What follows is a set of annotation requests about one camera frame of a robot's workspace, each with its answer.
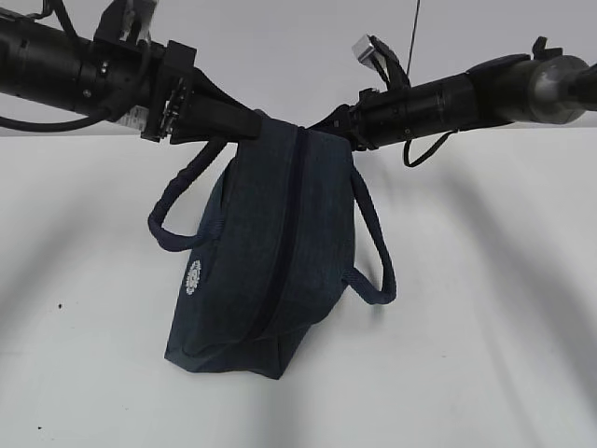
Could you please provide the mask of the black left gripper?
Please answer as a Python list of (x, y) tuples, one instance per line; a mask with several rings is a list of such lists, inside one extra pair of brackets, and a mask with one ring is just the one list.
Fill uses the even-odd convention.
[(262, 117), (194, 68), (195, 57), (195, 49), (172, 40), (91, 41), (78, 72), (83, 123), (121, 124), (153, 142), (171, 134), (171, 144), (257, 139)]

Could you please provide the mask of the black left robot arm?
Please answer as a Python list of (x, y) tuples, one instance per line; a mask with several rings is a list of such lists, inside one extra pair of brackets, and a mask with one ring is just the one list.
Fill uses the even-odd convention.
[(175, 41), (134, 45), (105, 13), (93, 39), (75, 48), (63, 31), (11, 11), (1, 14), (1, 91), (173, 144), (213, 136), (255, 139), (260, 115), (229, 97), (199, 68), (197, 51)]

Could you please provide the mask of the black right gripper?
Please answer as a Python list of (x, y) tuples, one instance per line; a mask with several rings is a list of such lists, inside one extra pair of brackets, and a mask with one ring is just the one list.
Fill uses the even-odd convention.
[(408, 91), (367, 88), (358, 93), (355, 105), (339, 105), (308, 129), (350, 140), (355, 151), (409, 141), (408, 99)]

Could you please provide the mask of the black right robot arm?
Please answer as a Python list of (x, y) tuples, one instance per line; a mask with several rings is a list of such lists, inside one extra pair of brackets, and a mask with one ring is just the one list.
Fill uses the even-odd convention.
[(356, 150), (374, 150), (429, 135), (448, 135), (516, 122), (564, 125), (596, 109), (596, 68), (547, 39), (531, 54), (478, 64), (462, 74), (414, 86), (396, 54), (378, 37), (363, 36), (357, 60), (376, 71), (385, 91), (366, 89), (355, 105), (340, 105), (314, 129), (342, 136)]

